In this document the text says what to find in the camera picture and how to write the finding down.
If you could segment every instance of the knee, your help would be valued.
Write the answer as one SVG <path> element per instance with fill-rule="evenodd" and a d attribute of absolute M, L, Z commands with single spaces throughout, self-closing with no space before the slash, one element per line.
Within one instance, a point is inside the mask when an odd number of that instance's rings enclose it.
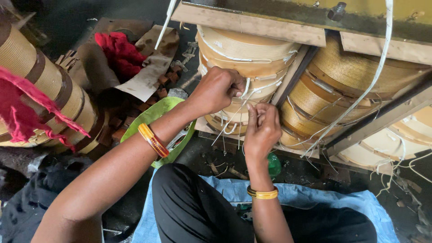
<path fill-rule="evenodd" d="M 161 189 L 167 185 L 173 185 L 182 180 L 182 175 L 188 168 L 183 164 L 170 163 L 161 166 L 152 179 L 152 190 Z"/>

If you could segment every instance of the yellow bangle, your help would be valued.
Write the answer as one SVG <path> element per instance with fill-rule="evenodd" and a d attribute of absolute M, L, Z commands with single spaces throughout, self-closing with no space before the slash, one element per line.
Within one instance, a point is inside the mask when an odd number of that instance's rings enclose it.
<path fill-rule="evenodd" d="M 156 153 L 162 157 L 166 158 L 169 155 L 169 151 L 162 145 L 159 139 L 153 134 L 147 124 L 142 123 L 138 126 L 138 131 L 144 137 L 144 139 L 152 146 Z"/>
<path fill-rule="evenodd" d="M 274 186 L 274 190 L 270 192 L 257 192 L 255 190 L 251 189 L 251 186 L 248 186 L 248 194 L 257 199 L 273 199 L 277 198 L 277 195 L 279 194 L 279 190 L 277 187 Z"/>

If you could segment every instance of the blue tarp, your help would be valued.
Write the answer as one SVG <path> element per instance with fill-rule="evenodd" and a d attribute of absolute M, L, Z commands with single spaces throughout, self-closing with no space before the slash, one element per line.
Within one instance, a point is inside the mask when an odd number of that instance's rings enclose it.
<path fill-rule="evenodd" d="M 217 179 L 214 176 L 201 176 L 207 183 L 233 205 L 242 202 L 251 202 L 252 198 L 247 194 L 246 188 L 250 184 L 246 180 Z M 150 181 L 143 215 L 133 234 L 132 243 L 160 242 L 152 201 L 152 180 Z M 325 203 L 331 208 L 352 208 L 366 215 L 375 225 L 379 243 L 398 243 L 390 217 L 379 204 L 370 191 L 340 194 L 337 192 L 320 191 L 294 184 L 275 184 L 279 189 L 279 201 L 281 204 L 296 208 L 308 209 L 318 203 Z"/>

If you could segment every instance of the finger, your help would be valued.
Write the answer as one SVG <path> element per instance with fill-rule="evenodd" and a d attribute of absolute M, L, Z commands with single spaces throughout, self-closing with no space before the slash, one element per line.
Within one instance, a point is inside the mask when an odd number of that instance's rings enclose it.
<path fill-rule="evenodd" d="M 257 109 L 259 114 L 264 114 L 271 107 L 271 104 L 268 103 L 258 103 L 255 108 Z"/>
<path fill-rule="evenodd" d="M 263 122 L 264 126 L 275 126 L 276 117 L 279 115 L 275 106 L 270 105 L 266 111 L 266 119 Z"/>
<path fill-rule="evenodd" d="M 253 105 L 246 104 L 246 107 L 248 108 L 249 111 L 248 128 L 246 129 L 246 133 L 253 134 L 257 130 L 258 113 Z"/>
<path fill-rule="evenodd" d="M 240 74 L 238 74 L 236 70 L 234 69 L 228 69 L 228 70 L 232 74 L 231 86 L 239 89 L 243 93 L 246 89 L 245 79 Z"/>
<path fill-rule="evenodd" d="M 258 127 L 263 125 L 264 120 L 266 119 L 266 115 L 262 114 L 260 116 L 258 116 Z"/>
<path fill-rule="evenodd" d="M 228 94 L 228 96 L 230 98 L 232 98 L 232 97 L 240 97 L 243 94 L 241 92 L 241 90 L 239 90 L 237 88 L 229 88 L 226 93 Z"/>

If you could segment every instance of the red rag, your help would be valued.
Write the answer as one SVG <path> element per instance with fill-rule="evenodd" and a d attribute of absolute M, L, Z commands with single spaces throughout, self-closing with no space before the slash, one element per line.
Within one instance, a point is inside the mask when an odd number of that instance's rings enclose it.
<path fill-rule="evenodd" d="M 73 130 L 90 137 L 80 125 L 63 115 L 54 101 L 38 90 L 34 84 L 25 78 L 11 74 L 3 67 L 0 67 L 0 87 L 0 118 L 7 125 L 12 136 L 11 142 L 28 142 L 29 138 L 35 135 L 33 130 L 41 129 L 45 131 L 49 138 L 58 138 L 61 143 L 75 151 L 74 147 L 67 143 L 65 136 L 55 134 L 51 127 L 39 122 L 36 112 L 21 101 L 20 97 L 23 93 L 45 107 L 49 112 L 54 113 L 56 120 L 65 122 Z"/>
<path fill-rule="evenodd" d="M 147 56 L 137 51 L 135 46 L 127 41 L 124 33 L 96 33 L 95 41 L 102 47 L 109 67 L 122 83 L 133 78 L 143 68 L 143 61 Z"/>

